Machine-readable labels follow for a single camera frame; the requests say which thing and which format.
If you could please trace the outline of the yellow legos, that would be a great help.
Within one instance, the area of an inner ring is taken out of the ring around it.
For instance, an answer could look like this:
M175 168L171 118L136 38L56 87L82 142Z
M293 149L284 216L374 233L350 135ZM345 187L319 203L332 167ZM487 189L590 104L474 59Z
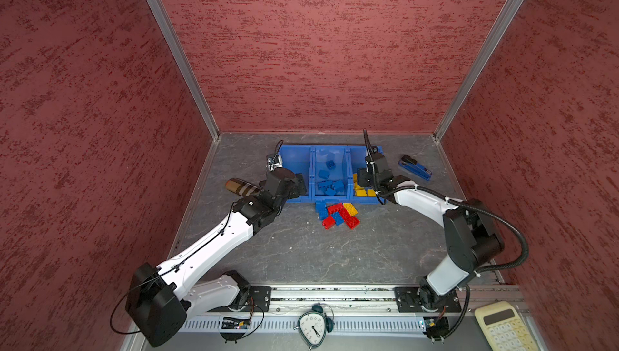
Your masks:
M354 196L361 198L375 198L376 193L374 189L370 187L362 187L358 183L358 175L353 175Z

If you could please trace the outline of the blue three-compartment bin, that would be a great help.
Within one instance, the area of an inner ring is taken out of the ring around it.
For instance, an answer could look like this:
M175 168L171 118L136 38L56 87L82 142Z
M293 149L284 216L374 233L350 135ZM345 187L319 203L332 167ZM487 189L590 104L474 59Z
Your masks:
M356 175L366 168L362 145L283 145L279 151L285 169L303 176L307 194L297 204L377 204L376 196L356 194Z

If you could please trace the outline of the blue legos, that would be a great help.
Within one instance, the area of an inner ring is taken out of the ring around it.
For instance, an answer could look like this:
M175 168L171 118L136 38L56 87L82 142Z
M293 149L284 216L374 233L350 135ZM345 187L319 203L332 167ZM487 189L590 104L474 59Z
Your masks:
M316 196L344 197L347 194L347 173L343 160L322 159L316 165Z

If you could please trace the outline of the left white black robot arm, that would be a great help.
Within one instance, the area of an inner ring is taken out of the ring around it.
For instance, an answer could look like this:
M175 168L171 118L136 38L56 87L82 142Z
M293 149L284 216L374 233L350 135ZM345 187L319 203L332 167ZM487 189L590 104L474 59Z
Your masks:
M300 174L275 168L255 194L233 202L222 221L192 246L160 265L140 266L121 300L148 344L162 346L198 314L219 307L242 309L250 284L238 272L229 271L208 283L201 283L201 278L233 249L274 222L288 200L306 192Z

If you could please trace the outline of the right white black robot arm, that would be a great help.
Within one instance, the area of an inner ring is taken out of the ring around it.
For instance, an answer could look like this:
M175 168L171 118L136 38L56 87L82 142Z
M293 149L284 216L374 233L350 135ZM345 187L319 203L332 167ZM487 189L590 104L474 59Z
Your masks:
M477 270L505 248L493 218L480 210L483 204L462 202L395 176L387 159L371 148L366 167L358 171L358 184L370 186L380 199L412 209L443 228L447 255L422 281L419 304L435 311L458 286L475 278Z

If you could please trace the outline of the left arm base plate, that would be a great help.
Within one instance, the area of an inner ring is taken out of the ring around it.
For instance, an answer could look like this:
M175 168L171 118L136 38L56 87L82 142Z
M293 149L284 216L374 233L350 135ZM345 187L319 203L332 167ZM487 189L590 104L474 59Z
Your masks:
M225 307L226 312L268 312L272 297L270 286L250 286L241 291L241 295L229 306Z

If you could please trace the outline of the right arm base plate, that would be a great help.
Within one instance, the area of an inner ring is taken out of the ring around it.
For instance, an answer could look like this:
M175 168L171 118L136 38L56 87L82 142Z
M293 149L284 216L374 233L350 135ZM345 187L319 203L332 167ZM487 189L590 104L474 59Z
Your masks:
M393 289L400 313L460 313L462 307L455 290L443 296L428 286L397 286Z

